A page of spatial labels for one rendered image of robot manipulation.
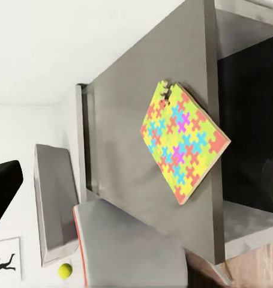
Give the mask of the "tennis ball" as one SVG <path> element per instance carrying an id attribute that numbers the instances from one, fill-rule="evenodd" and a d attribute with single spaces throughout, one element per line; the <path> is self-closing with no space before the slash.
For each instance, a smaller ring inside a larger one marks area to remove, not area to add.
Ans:
<path id="1" fill-rule="evenodd" d="M 72 274 L 72 266 L 69 263 L 63 263 L 58 269 L 58 274 L 62 279 L 69 278 Z"/>

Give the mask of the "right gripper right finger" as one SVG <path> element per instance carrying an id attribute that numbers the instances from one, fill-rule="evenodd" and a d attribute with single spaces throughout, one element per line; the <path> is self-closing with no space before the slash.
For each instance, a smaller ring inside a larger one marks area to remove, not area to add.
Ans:
<path id="1" fill-rule="evenodd" d="M 273 197 L 273 160 L 266 160 L 262 170 L 261 181 Z"/>

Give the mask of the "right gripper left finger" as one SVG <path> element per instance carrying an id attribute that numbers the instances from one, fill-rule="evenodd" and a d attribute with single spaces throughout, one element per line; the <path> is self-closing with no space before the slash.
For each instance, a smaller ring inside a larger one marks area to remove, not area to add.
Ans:
<path id="1" fill-rule="evenodd" d="M 18 160 L 0 163 L 0 220 L 23 183 Z"/>

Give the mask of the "jigsaw puzzle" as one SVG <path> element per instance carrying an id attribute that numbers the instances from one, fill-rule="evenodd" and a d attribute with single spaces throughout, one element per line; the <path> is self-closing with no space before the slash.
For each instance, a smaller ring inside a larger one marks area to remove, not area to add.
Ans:
<path id="1" fill-rule="evenodd" d="M 140 130 L 180 205 L 204 179 L 231 140 L 179 83 L 157 89 Z"/>

